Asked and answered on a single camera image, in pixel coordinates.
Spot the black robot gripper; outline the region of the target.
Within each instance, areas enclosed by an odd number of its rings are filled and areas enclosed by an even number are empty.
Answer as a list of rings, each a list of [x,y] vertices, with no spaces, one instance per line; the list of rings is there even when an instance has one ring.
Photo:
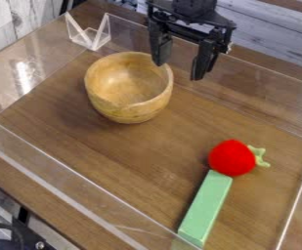
[[[191,79],[202,80],[213,69],[218,51],[229,51],[235,22],[217,12],[217,0],[146,0],[146,3],[153,62],[157,66],[167,62],[171,36],[194,43],[202,41],[191,68]]]

